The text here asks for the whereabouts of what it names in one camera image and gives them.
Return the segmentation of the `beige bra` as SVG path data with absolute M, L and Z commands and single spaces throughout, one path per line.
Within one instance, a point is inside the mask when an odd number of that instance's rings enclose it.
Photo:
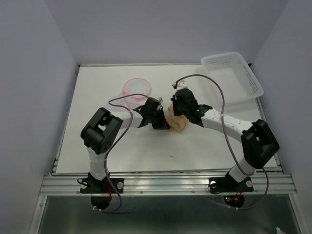
M 174 115 L 174 109 L 173 109 L 173 103 L 170 104 L 170 106 L 168 106 L 168 113 L 166 116 L 166 120 L 169 124 L 169 132 L 181 132 L 183 131 L 185 128 L 187 128 L 187 126 L 189 125 L 189 120 L 184 116 L 175 116 Z

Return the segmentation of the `white mesh laundry bag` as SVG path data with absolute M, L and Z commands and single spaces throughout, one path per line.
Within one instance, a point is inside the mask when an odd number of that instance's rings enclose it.
M 130 79 L 123 85 L 121 91 L 108 98 L 109 101 L 116 98 L 118 100 L 112 101 L 113 105 L 107 102 L 105 108 L 113 112 L 124 112 L 127 109 L 135 109 L 145 103 L 151 92 L 152 88 L 147 80 L 142 78 Z

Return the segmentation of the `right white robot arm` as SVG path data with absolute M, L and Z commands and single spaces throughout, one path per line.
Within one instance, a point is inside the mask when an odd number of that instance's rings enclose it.
M 199 105 L 191 90 L 177 90 L 171 98 L 175 116 L 185 116 L 192 124 L 224 134 L 230 147 L 229 137 L 242 145 L 243 158 L 235 159 L 235 165 L 224 178 L 229 190 L 236 190 L 242 181 L 262 169 L 279 151 L 280 146 L 267 122 L 259 119 L 255 122 L 227 116 L 213 107 Z

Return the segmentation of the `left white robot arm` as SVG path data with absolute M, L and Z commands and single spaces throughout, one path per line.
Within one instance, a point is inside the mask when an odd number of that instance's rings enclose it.
M 125 109 L 125 112 L 110 112 L 101 107 L 81 131 L 80 137 L 89 154 L 89 174 L 93 177 L 91 185 L 97 192 L 104 192 L 108 188 L 105 163 L 107 154 L 118 142 L 116 137 L 121 129 L 127 132 L 129 128 L 141 128 L 149 124 L 155 130 L 170 129 L 161 98 L 149 97 L 144 105 Z

